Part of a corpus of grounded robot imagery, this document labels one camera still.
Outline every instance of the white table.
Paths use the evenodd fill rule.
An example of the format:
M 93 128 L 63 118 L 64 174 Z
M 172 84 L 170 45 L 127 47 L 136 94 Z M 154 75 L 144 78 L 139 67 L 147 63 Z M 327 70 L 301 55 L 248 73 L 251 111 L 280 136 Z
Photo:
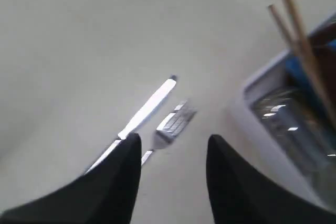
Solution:
M 298 0 L 308 29 L 335 0 Z M 212 223 L 208 137 L 221 134 L 272 177 L 225 107 L 238 86 L 284 49 L 266 6 L 280 0 L 0 0 L 0 209 L 79 176 L 170 76 L 167 103 L 199 112 L 142 170 L 133 223 Z

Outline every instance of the knife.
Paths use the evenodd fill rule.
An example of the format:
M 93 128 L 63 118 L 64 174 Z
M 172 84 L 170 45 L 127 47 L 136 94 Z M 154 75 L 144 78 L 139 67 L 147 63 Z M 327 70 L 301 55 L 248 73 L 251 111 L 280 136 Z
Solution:
M 84 173 L 88 173 L 99 165 L 123 140 L 125 140 L 153 111 L 154 109 L 167 97 L 172 91 L 177 82 L 177 76 L 170 76 L 146 101 L 141 109 L 132 117 L 125 128 L 118 133 L 118 136 L 114 139 L 114 142 L 99 156 L 99 158 L 88 168 Z

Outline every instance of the chopsticks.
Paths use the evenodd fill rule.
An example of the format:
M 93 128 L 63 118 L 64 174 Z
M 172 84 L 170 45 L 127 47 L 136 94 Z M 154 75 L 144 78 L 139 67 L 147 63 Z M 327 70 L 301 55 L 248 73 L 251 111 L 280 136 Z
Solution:
M 287 28 L 284 20 L 281 18 L 274 5 L 268 6 L 269 12 L 275 20 L 284 41 L 288 44 L 293 54 L 298 57 L 299 61 L 301 62 L 301 65 L 311 82 L 314 92 L 320 98 L 331 124 L 336 129 L 336 113 L 334 105 L 332 104 L 321 79 L 319 65 L 306 36 L 305 27 L 298 10 L 298 6 L 295 0 L 282 1 L 290 17 L 293 30 L 296 35 L 296 40 L 291 35 L 291 32 Z

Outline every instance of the metal utensil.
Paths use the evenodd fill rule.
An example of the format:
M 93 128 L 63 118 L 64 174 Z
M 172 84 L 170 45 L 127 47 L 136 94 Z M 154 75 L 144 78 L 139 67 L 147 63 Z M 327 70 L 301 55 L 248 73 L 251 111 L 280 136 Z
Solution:
M 177 82 L 177 76 L 170 76 L 152 96 L 146 101 L 141 109 L 132 117 L 125 128 L 118 133 L 118 137 L 114 139 L 114 142 L 99 156 L 99 158 L 88 168 L 85 172 L 88 173 L 95 168 L 100 162 L 102 162 L 122 141 L 125 140 L 153 111 L 154 109 L 167 97 L 172 91 Z
M 156 150 L 164 149 L 171 145 L 195 114 L 196 110 L 187 106 L 187 101 L 183 101 L 176 106 L 156 128 L 153 147 L 142 156 L 141 165 L 144 165 Z

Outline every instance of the white container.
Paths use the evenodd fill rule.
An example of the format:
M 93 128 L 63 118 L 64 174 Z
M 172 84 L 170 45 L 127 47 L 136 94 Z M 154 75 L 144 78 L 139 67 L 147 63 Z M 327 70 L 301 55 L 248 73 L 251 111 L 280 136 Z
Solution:
M 277 176 L 278 184 L 317 206 L 329 209 L 251 110 L 254 102 L 285 85 L 285 59 L 288 53 L 282 52 L 252 75 L 239 89 L 229 111 L 246 138 L 259 150 L 261 158 Z

